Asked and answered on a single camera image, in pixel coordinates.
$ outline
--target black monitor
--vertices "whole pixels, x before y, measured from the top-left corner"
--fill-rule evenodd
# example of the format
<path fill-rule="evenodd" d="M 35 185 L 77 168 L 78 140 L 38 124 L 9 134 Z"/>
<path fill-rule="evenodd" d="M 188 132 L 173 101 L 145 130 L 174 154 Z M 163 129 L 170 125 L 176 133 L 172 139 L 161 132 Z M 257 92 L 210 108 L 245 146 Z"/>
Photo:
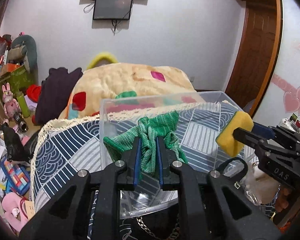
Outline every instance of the black monitor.
<path fill-rule="evenodd" d="M 94 20 L 129 20 L 133 0 L 96 0 Z"/>

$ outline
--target red cloth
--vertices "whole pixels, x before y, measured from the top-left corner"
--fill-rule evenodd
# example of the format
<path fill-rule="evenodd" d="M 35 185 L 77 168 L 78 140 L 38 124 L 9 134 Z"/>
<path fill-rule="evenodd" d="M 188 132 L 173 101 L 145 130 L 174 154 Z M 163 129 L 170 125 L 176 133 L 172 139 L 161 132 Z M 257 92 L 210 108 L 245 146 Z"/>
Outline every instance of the red cloth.
<path fill-rule="evenodd" d="M 41 94 L 41 86 L 31 85 L 27 89 L 27 96 L 31 101 L 35 103 L 38 102 L 40 94 Z"/>
<path fill-rule="evenodd" d="M 37 125 L 37 124 L 35 123 L 35 116 L 34 116 L 34 115 L 31 117 L 31 121 L 32 121 L 32 123 L 33 123 L 34 125 Z"/>

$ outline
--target metal chain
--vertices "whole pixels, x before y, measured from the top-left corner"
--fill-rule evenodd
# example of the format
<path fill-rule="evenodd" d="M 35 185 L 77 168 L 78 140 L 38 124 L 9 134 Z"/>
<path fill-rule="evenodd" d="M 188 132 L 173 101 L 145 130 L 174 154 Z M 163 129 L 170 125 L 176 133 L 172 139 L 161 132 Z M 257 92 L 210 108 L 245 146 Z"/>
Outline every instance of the metal chain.
<path fill-rule="evenodd" d="M 142 216 L 137 217 L 137 222 L 138 225 L 144 230 L 146 231 L 146 233 L 148 233 L 149 235 L 151 235 L 152 237 L 158 239 L 158 240 L 162 240 L 161 238 L 157 237 L 154 233 L 151 232 L 151 230 L 144 224 L 143 220 L 142 220 Z M 165 240 L 175 240 L 178 238 L 179 236 L 179 232 L 180 232 L 180 226 L 179 226 L 179 214 L 177 215 L 177 222 L 174 226 L 174 229 L 172 230 L 172 233 L 170 234 L 170 236 L 168 236 L 167 239 Z"/>

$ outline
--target wooden door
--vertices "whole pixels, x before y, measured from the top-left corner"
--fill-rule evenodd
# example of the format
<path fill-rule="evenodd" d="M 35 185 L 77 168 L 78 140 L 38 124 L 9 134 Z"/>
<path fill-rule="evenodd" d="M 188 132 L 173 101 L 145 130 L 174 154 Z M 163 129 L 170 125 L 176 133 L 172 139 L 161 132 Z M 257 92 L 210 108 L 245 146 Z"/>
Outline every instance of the wooden door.
<path fill-rule="evenodd" d="M 274 49 L 276 9 L 248 4 L 242 39 L 226 94 L 241 108 L 257 98 Z"/>

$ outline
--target quilted blanket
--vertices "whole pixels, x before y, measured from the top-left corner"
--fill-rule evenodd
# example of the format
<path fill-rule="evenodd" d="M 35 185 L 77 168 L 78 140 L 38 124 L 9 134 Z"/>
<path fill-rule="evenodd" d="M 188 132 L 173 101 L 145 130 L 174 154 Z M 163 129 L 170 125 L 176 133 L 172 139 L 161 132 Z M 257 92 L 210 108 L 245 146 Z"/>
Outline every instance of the quilted blanket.
<path fill-rule="evenodd" d="M 116 63 L 86 70 L 72 90 L 59 119 L 91 116 L 104 98 L 195 92 L 187 75 L 168 66 Z"/>

